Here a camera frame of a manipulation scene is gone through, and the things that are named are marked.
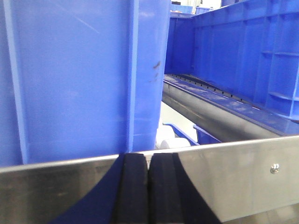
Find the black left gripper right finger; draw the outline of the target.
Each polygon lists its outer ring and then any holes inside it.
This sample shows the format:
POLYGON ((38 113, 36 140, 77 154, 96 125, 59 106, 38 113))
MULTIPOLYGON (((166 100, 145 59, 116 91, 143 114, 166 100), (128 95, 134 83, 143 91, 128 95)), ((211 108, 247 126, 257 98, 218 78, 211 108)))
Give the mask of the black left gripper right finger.
POLYGON ((149 166, 150 224, 220 224, 177 153, 155 153, 149 166))

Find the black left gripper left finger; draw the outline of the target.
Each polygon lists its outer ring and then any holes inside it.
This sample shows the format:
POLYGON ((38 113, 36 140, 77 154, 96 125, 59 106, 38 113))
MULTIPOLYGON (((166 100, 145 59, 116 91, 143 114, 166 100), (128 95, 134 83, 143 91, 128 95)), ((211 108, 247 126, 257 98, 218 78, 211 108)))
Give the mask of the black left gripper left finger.
POLYGON ((111 223, 147 224, 148 216, 146 159, 143 154, 126 154, 111 223))

